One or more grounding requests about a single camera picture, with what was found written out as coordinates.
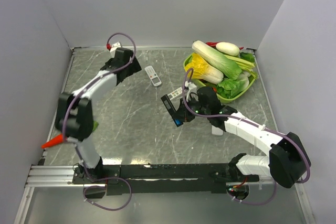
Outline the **white remote control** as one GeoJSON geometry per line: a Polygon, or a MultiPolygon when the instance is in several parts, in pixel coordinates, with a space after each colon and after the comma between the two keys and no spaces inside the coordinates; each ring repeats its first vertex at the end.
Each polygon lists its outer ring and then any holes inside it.
{"type": "Polygon", "coordinates": [[[215,136],[222,136],[224,131],[221,130],[220,128],[218,128],[218,127],[212,126],[211,133],[212,133],[212,135],[215,135],[215,136]]]}

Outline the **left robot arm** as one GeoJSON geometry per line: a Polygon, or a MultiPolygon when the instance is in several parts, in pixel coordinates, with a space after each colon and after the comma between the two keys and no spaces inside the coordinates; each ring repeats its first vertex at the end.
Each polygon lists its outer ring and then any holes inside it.
{"type": "Polygon", "coordinates": [[[94,106],[125,78],[141,71],[133,50],[118,47],[113,53],[92,80],[72,93],[61,93],[58,99],[55,128],[65,142],[74,145],[80,159],[79,172],[92,183],[104,176],[102,158],[91,139],[94,106]]]}

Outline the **black remote control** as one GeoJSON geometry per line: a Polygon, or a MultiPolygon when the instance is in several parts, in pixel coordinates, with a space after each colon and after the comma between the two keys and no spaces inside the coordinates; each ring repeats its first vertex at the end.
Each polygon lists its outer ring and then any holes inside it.
{"type": "Polygon", "coordinates": [[[171,102],[171,100],[168,98],[167,94],[161,97],[161,101],[163,102],[166,110],[168,111],[169,115],[171,116],[173,122],[175,123],[175,120],[178,120],[174,115],[176,113],[176,109],[171,102]]]}

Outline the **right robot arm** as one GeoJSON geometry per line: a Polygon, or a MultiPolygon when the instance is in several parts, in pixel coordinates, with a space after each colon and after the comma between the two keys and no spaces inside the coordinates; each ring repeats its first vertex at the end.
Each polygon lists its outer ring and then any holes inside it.
{"type": "Polygon", "coordinates": [[[194,92],[192,86],[187,82],[178,89],[181,94],[178,114],[183,119],[206,118],[213,127],[236,135],[263,152],[262,156],[239,154],[234,157],[229,168],[233,180],[241,181],[248,175],[271,177],[284,188],[309,180],[311,162],[297,134],[273,131],[236,109],[222,105],[212,88],[202,87],[194,92]]]}

